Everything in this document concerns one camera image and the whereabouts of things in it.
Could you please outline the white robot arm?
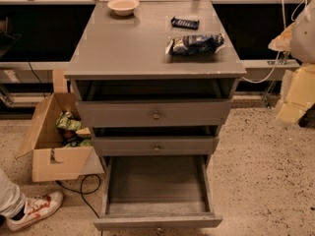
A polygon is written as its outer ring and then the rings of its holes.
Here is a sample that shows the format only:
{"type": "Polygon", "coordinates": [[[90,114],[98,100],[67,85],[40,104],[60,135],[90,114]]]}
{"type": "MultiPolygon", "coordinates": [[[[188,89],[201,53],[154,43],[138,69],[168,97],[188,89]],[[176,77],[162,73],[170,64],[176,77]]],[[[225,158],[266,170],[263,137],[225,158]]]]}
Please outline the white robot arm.
{"type": "Polygon", "coordinates": [[[315,0],[269,43],[268,48],[288,51],[301,62],[295,72],[284,73],[282,99],[276,114],[276,119],[283,123],[297,123],[315,104],[315,0]]]}

